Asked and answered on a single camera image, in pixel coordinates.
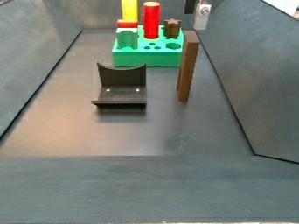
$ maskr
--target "red cylinder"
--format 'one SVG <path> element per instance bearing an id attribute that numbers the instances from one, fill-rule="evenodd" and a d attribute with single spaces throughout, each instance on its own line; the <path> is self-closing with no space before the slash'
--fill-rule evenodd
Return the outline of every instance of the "red cylinder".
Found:
<path id="1" fill-rule="evenodd" d="M 159 38 L 160 4 L 157 2 L 144 3 L 144 37 Z"/>

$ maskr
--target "yellow peg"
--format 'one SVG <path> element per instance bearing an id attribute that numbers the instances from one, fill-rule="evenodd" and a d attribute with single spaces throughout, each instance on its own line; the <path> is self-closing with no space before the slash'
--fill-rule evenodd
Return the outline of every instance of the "yellow peg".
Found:
<path id="1" fill-rule="evenodd" d="M 137 20 L 137 0 L 121 0 L 123 19 Z"/>

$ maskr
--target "gray wall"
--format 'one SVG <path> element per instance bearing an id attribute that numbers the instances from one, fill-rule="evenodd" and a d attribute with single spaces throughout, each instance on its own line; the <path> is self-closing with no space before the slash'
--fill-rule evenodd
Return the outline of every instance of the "gray wall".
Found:
<path id="1" fill-rule="evenodd" d="M 211 11 L 213 11 L 219 7 L 221 2 L 223 0 L 203 0 L 204 4 L 211 4 Z"/>
<path id="2" fill-rule="evenodd" d="M 299 22 L 224 0 L 199 34 L 255 153 L 299 162 Z"/>
<path id="3" fill-rule="evenodd" d="M 116 29 L 117 19 L 121 18 L 120 0 L 53 0 L 65 10 L 71 18 L 85 30 Z M 141 23 L 143 2 L 139 0 L 139 23 Z M 193 15 L 183 14 L 184 0 L 160 0 L 161 23 L 165 19 L 176 18 L 181 20 L 181 28 L 192 28 Z"/>
<path id="4" fill-rule="evenodd" d="M 65 53 L 80 28 L 50 0 L 0 6 L 0 136 Z"/>

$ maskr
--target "hole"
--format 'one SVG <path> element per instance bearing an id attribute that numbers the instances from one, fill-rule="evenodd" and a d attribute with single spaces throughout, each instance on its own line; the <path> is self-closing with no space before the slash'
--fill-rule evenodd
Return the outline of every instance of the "hole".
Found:
<path id="1" fill-rule="evenodd" d="M 165 48 L 172 49 L 172 50 L 177 50 L 181 48 L 181 45 L 176 44 L 176 43 L 169 43 L 165 44 Z"/>

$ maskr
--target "green pegboard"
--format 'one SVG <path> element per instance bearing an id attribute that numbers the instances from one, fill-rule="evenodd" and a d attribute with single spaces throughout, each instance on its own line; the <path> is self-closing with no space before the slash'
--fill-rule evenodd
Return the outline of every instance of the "green pegboard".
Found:
<path id="1" fill-rule="evenodd" d="M 144 38 L 144 28 L 137 26 L 137 49 L 127 46 L 117 49 L 115 41 L 112 56 L 115 67 L 179 67 L 183 53 L 183 31 L 177 39 L 164 37 L 164 26 L 159 26 L 159 38 Z"/>

